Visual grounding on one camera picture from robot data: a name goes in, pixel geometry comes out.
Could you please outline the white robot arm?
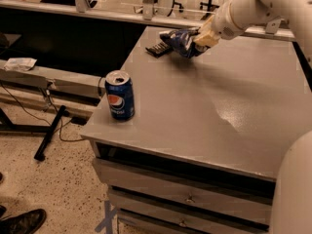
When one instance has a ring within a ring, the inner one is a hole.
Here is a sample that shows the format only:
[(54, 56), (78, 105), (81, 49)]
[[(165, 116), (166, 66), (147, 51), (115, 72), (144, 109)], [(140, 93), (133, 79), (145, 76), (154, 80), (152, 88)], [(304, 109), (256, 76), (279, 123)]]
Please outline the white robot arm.
[[(287, 22), (307, 61), (312, 61), (312, 0), (230, 0), (199, 29), (194, 42), (212, 47), (250, 26), (276, 18)], [(312, 131), (296, 140), (281, 163), (269, 234), (312, 234)]]

